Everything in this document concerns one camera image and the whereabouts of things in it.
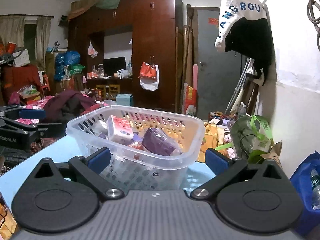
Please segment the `pile of dark clothes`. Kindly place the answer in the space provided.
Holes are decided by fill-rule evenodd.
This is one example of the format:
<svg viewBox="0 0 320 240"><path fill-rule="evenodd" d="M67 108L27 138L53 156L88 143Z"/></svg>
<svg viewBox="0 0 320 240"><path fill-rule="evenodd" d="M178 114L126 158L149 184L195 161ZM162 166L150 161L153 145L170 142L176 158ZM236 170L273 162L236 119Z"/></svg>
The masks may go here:
<svg viewBox="0 0 320 240"><path fill-rule="evenodd" d="M43 107L46 117L40 123L66 124L95 104L95 100L79 91L65 90L47 101Z"/></svg>

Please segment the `white hoodie with blue letters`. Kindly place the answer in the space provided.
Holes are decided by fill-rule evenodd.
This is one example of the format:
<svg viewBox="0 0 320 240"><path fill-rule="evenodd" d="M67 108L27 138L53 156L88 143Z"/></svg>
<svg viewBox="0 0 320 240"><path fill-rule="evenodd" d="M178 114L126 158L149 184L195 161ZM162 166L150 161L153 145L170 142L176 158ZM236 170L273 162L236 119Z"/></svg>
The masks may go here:
<svg viewBox="0 0 320 240"><path fill-rule="evenodd" d="M255 21L267 19L267 14L259 0L221 0L219 34L215 41L218 51L227 51L226 37L242 18Z"/></svg>

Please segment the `beige window curtain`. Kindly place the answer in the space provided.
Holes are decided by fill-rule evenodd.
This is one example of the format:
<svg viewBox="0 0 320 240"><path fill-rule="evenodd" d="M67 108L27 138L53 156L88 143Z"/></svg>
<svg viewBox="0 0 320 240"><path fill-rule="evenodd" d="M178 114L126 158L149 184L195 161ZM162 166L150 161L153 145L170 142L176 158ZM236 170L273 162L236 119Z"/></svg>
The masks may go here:
<svg viewBox="0 0 320 240"><path fill-rule="evenodd" d="M35 59L38 69L46 70L46 50L49 44L52 19L48 16L39 16L36 24Z"/></svg>

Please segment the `blue fabric bag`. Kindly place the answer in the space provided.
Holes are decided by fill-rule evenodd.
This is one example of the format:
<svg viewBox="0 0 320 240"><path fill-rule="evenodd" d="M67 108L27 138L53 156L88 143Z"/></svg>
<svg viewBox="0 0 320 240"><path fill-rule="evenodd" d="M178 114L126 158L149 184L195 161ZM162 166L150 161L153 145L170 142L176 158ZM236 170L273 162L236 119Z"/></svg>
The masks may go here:
<svg viewBox="0 0 320 240"><path fill-rule="evenodd" d="M319 225L319 210L314 210L312 207L312 170L319 173L318 152L306 157L290 178L303 203L303 212L295 228L301 236L308 235L314 227Z"/></svg>

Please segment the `blue plastic bags pile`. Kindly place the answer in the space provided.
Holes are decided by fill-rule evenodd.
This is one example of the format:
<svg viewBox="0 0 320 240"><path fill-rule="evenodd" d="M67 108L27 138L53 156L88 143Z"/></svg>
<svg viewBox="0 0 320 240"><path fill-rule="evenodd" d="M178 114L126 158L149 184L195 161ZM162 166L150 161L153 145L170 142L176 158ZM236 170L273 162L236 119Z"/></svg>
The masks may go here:
<svg viewBox="0 0 320 240"><path fill-rule="evenodd" d="M54 80L59 82L63 80L65 66L72 66L80 63L80 54L77 51L58 52L55 57L55 74Z"/></svg>

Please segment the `teal small box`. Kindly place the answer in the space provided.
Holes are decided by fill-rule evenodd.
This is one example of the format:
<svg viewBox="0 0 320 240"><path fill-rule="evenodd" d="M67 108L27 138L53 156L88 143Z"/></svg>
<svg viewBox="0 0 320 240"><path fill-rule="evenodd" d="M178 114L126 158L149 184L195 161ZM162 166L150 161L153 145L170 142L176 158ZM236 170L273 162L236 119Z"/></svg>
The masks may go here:
<svg viewBox="0 0 320 240"><path fill-rule="evenodd" d="M132 94L117 94L116 103L122 106L133 106L133 96Z"/></svg>

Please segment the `white pink box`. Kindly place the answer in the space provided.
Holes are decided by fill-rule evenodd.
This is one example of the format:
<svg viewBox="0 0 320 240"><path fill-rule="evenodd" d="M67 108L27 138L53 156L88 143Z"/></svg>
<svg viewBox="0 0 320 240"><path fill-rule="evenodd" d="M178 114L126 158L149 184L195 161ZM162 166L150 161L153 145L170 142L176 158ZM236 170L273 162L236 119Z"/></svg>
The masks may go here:
<svg viewBox="0 0 320 240"><path fill-rule="evenodd" d="M133 139L133 130L128 120L111 115L106 123L110 141L128 145Z"/></svg>

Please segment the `black hanging garment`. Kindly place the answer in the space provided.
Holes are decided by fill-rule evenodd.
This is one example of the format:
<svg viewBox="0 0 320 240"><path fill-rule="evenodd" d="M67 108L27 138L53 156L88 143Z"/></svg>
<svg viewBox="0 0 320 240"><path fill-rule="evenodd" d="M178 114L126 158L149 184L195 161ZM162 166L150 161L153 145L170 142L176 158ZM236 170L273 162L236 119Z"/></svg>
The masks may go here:
<svg viewBox="0 0 320 240"><path fill-rule="evenodd" d="M243 17L236 21L225 38L225 51L231 50L254 60L256 74L250 74L249 77L267 77L273 51L271 29L267 19L252 21Z"/></svg>

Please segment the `black monitor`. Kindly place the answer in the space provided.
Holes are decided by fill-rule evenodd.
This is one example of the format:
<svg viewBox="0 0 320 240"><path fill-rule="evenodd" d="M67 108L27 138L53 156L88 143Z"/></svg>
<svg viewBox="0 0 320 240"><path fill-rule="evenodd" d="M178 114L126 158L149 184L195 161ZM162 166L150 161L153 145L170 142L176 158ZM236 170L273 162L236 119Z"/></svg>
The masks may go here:
<svg viewBox="0 0 320 240"><path fill-rule="evenodd" d="M114 76L118 70L126 69L125 57L114 57L103 60L104 74L106 76Z"/></svg>

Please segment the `white plastic lattice basket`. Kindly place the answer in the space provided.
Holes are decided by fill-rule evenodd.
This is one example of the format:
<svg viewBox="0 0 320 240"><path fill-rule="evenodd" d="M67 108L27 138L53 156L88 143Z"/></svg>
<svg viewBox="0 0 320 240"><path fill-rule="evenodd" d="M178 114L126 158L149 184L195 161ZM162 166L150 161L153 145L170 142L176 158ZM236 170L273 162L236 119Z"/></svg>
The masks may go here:
<svg viewBox="0 0 320 240"><path fill-rule="evenodd" d="M83 114L66 126L84 157L107 149L89 166L125 192L179 189L204 132L193 116L121 105Z"/></svg>

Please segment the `green and white plastic bag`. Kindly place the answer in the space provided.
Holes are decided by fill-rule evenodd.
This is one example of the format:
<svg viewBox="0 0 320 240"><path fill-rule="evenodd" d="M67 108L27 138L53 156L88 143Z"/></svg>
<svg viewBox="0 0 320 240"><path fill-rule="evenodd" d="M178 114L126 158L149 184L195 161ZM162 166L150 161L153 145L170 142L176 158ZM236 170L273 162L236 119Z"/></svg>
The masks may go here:
<svg viewBox="0 0 320 240"><path fill-rule="evenodd" d="M267 120L260 115L244 115L230 128L231 141L217 146L216 150L232 148L234 154L250 164L260 164L267 159L274 160L279 166L282 142L275 143Z"/></svg>

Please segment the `dark red wooden wardrobe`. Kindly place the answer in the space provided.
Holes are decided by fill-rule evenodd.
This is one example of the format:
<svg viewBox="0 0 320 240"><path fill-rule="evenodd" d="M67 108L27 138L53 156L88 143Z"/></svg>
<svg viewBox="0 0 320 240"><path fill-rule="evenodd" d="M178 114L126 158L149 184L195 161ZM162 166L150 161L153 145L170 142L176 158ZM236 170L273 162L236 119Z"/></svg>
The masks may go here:
<svg viewBox="0 0 320 240"><path fill-rule="evenodd" d="M123 57L132 63L133 76L120 82L120 91L133 96L135 106L180 110L183 67L182 0L121 0L117 9L91 7L68 26L68 49L80 62L93 66ZM159 67L159 88L140 85L142 63Z"/></svg>

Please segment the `grey metal door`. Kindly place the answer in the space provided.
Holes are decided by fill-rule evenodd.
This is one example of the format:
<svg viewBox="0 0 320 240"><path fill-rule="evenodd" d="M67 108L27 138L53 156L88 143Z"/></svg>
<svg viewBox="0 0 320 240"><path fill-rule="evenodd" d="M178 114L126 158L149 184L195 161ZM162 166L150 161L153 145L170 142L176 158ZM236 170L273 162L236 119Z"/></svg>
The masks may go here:
<svg viewBox="0 0 320 240"><path fill-rule="evenodd" d="M219 8L196 9L194 26L195 63L198 69L197 117L224 112L240 79L245 57L234 51L218 52Z"/></svg>

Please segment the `orange and white hanging bag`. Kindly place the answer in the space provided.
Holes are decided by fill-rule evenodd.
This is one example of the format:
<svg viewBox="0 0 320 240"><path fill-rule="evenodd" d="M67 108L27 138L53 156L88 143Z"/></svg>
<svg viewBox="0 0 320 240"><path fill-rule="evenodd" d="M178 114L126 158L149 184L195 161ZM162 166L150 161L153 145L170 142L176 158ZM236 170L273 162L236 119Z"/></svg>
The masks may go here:
<svg viewBox="0 0 320 240"><path fill-rule="evenodd" d="M156 91L159 87L159 67L157 64L143 62L139 72L140 86L144 90Z"/></svg>

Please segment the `red packets bag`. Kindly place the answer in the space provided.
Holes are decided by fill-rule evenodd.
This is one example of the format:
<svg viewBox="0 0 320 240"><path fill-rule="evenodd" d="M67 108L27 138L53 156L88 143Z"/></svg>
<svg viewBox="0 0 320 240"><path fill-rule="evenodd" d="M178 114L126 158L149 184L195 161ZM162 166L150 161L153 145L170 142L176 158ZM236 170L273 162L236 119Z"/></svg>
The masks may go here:
<svg viewBox="0 0 320 240"><path fill-rule="evenodd" d="M137 150L141 150L144 152L147 152L148 150L142 145L141 141L134 141L131 144L129 144L129 147L137 149Z"/></svg>

